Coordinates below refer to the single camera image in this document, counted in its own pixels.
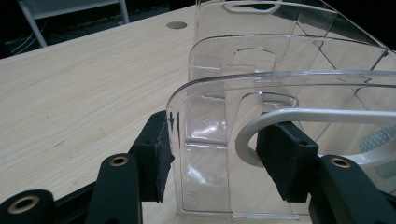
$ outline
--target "cable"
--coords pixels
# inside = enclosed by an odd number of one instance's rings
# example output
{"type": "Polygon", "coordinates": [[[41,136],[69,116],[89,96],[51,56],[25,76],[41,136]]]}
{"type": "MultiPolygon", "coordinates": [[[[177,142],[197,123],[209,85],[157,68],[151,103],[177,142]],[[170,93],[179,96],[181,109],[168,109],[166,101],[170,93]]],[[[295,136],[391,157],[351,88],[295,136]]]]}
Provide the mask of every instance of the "cable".
{"type": "MultiPolygon", "coordinates": [[[[44,29],[45,29],[46,26],[47,26],[47,23],[48,23],[48,20],[46,20],[46,23],[44,23],[43,28],[41,29],[40,32],[43,32],[43,31],[44,31],[44,29]]],[[[12,50],[12,51],[11,51],[11,54],[14,54],[14,52],[15,52],[17,49],[21,48],[24,44],[26,44],[26,43],[30,40],[30,38],[32,38],[32,35],[33,35],[33,32],[30,33],[30,35],[26,38],[26,40],[25,40],[23,43],[21,43],[21,44],[20,44],[19,46],[17,46],[14,50],[12,50]]],[[[18,52],[15,53],[14,55],[17,55],[17,54],[21,53],[22,51],[24,51],[25,49],[29,48],[29,47],[33,44],[33,42],[35,42],[35,41],[36,41],[36,38],[33,39],[33,41],[30,42],[25,48],[23,48],[22,50],[18,51],[18,52]]]]}
{"type": "Polygon", "coordinates": [[[23,49],[21,49],[20,51],[18,51],[17,53],[15,53],[14,55],[20,54],[21,52],[23,52],[24,50],[26,50],[27,48],[29,48],[33,43],[35,43],[36,38],[32,40],[32,42],[30,42],[26,47],[24,47],[23,49]]]}
{"type": "Polygon", "coordinates": [[[19,46],[17,46],[14,50],[11,51],[11,54],[13,54],[17,49],[19,49],[20,47],[22,47],[24,44],[26,44],[30,38],[32,38],[33,32],[30,33],[30,35],[26,38],[26,40],[21,43],[19,46]]]}

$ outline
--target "transparent plastic bin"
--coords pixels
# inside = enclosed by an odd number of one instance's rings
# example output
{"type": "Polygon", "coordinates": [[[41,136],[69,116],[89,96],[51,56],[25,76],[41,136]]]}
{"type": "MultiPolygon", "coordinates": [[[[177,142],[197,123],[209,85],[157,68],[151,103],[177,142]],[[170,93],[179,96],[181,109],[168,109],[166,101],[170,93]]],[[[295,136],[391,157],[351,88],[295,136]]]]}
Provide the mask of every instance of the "transparent plastic bin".
{"type": "MultiPolygon", "coordinates": [[[[319,154],[386,152],[363,167],[385,192],[396,190],[396,73],[301,71],[197,79],[167,106],[177,209],[215,217],[309,219],[307,203],[286,203],[265,169],[238,156],[235,138],[263,112],[282,109],[391,112],[387,121],[294,122],[319,144],[319,154]]],[[[248,144],[255,148],[255,137],[248,144]]]]}
{"type": "Polygon", "coordinates": [[[197,0],[194,41],[226,35],[314,35],[380,41],[320,0],[197,0]]]}
{"type": "MultiPolygon", "coordinates": [[[[326,110],[330,119],[290,121],[320,155],[348,156],[379,189],[396,192],[393,50],[319,0],[212,0],[196,8],[189,83],[167,106],[179,214],[309,219],[307,203],[283,202],[260,162],[235,148],[263,112],[289,109],[326,110]],[[335,114],[343,113],[369,117],[340,122],[335,114]],[[376,162],[360,161],[362,153],[376,162]]],[[[255,148],[255,140],[241,147],[255,148]]]]}

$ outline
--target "plastic container handle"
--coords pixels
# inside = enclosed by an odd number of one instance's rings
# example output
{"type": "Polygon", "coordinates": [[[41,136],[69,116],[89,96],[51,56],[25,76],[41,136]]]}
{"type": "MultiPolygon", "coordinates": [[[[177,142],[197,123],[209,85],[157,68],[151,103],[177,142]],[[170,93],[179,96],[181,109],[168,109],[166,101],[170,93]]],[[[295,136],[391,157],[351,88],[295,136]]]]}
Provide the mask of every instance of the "plastic container handle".
{"type": "Polygon", "coordinates": [[[243,13],[243,14],[270,14],[274,13],[278,8],[280,8],[280,5],[277,4],[276,2],[282,2],[283,0],[275,0],[275,1],[266,1],[266,2],[252,2],[252,1],[246,1],[246,2],[231,2],[228,4],[225,4],[224,7],[229,10],[232,13],[243,13]],[[265,5],[274,5],[273,7],[270,7],[268,9],[258,9],[254,7],[249,7],[248,5],[258,5],[258,4],[265,4],[265,5]]]}
{"type": "MultiPolygon", "coordinates": [[[[256,150],[248,142],[259,130],[285,121],[312,121],[335,123],[396,124],[396,112],[334,110],[311,108],[286,108],[269,112],[249,122],[235,138],[235,150],[239,158],[253,166],[263,167],[256,150]]],[[[396,139],[372,151],[344,156],[361,167],[371,167],[396,159],[396,139]]]]}

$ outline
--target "wooden table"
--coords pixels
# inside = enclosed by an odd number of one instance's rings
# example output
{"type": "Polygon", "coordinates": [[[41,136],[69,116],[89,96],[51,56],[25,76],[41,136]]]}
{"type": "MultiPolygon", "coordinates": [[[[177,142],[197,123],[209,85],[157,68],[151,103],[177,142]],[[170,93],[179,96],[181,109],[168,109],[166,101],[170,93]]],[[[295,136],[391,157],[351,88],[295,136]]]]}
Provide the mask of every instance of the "wooden table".
{"type": "MultiPolygon", "coordinates": [[[[59,199],[94,181],[103,159],[127,152],[149,116],[187,82],[194,12],[187,7],[1,60],[0,201],[28,189],[59,199]],[[170,21],[188,26],[169,29],[170,21]]],[[[145,223],[204,223],[176,216],[172,171],[164,203],[143,206],[145,223]]]]}

